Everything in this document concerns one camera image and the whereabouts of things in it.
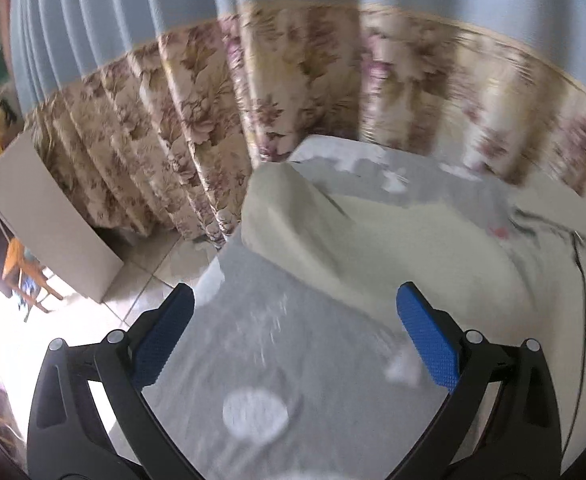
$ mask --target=black cable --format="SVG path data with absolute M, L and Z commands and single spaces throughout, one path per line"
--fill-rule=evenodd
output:
M 576 263 L 577 268 L 580 270 L 580 275 L 582 276 L 582 305 L 584 309 L 584 331 L 582 336 L 582 366 L 580 367 L 580 383 L 578 384 L 577 388 L 576 409 L 574 411 L 573 420 L 571 421 L 571 426 L 569 427 L 569 433 L 566 436 L 566 444 L 564 444 L 564 449 L 562 450 L 563 458 L 567 448 L 569 447 L 569 442 L 571 441 L 571 435 L 573 434 L 574 427 L 576 426 L 577 412 L 580 409 L 580 398 L 582 397 L 582 388 L 584 386 L 584 369 L 586 368 L 586 276 L 584 275 L 584 267 L 582 266 L 582 260 L 580 259 L 580 251 L 578 250 L 578 240 L 580 240 L 580 243 L 582 243 L 582 238 L 580 238 L 577 232 L 571 233 L 571 245 L 573 245 L 574 250 L 574 262 Z

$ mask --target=orange chair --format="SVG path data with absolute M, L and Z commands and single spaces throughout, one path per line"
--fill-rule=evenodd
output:
M 42 288 L 45 288 L 50 294 L 55 296 L 58 300 L 64 298 L 53 289 L 47 282 L 46 276 L 42 273 L 42 266 L 37 260 L 27 260 L 24 257 L 24 245 L 13 238 L 9 243 L 9 248 L 6 251 L 6 259 L 4 260 L 4 271 L 2 272 L 2 279 L 8 283 L 10 288 L 18 293 L 29 307 L 36 306 L 39 310 L 49 313 L 49 310 L 38 302 L 37 298 L 33 298 L 22 290 L 22 273 L 30 276 L 35 283 Z

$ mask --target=blue textured pad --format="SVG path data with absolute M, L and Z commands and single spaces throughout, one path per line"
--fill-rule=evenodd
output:
M 135 352 L 133 387 L 140 392 L 154 384 L 173 352 L 195 309 L 195 297 L 188 286 L 178 286 L 160 308 L 164 313 L 146 334 Z
M 452 392 L 460 379 L 458 353 L 431 316 L 433 308 L 407 283 L 398 288 L 395 306 L 433 381 Z

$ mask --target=gray bed sheet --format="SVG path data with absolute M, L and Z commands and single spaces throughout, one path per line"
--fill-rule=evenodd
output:
M 362 146 L 311 138 L 289 163 L 326 192 L 444 202 L 497 237 L 511 230 L 500 180 L 378 146 L 354 156 Z M 209 480 L 383 479 L 446 397 L 405 333 L 300 283 L 246 249 L 239 232 L 195 295 L 191 322 L 143 394 Z M 111 438 L 133 458 L 117 428 Z

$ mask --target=floral curtain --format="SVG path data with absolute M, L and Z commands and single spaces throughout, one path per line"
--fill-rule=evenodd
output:
M 251 168 L 304 137 L 375 142 L 586 197 L 586 88 L 489 30 L 397 7 L 252 4 L 171 29 L 27 117 L 95 226 L 223 243 Z

